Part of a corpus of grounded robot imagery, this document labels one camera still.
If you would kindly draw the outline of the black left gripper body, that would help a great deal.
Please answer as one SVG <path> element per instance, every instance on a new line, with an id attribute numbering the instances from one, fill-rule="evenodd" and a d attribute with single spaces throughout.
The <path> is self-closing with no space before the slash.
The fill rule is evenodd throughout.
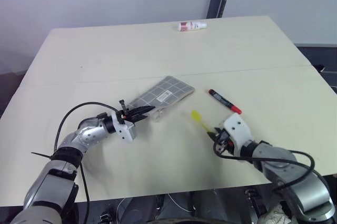
<path id="1" fill-rule="evenodd" d="M 132 117 L 128 114 L 128 108 L 125 105 L 124 100 L 119 100 L 121 110 L 118 111 L 117 120 L 120 124 L 125 124 L 126 121 L 133 123 Z"/>

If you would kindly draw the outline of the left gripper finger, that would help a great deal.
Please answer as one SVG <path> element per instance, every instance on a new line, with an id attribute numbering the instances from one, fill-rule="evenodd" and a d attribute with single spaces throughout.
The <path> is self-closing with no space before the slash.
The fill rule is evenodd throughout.
<path id="1" fill-rule="evenodd" d="M 152 111 L 153 109 L 155 109 L 155 106 L 152 105 L 146 105 L 146 106 L 140 106 L 134 109 L 129 110 L 129 114 L 131 115 L 136 115 L 136 114 L 145 114 L 148 113 L 150 111 Z"/>
<path id="2" fill-rule="evenodd" d="M 133 111 L 130 112 L 131 122 L 136 123 L 138 121 L 144 120 L 147 118 L 149 111 Z"/>

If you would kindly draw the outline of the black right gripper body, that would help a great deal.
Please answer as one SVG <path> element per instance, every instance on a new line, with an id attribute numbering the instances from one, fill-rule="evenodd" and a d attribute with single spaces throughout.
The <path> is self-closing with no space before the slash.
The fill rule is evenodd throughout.
<path id="1" fill-rule="evenodd" d="M 232 142 L 230 135 L 224 129 L 224 132 L 219 134 L 219 142 L 215 143 L 216 153 L 222 154 L 227 151 L 229 154 L 234 155 L 234 143 Z"/>

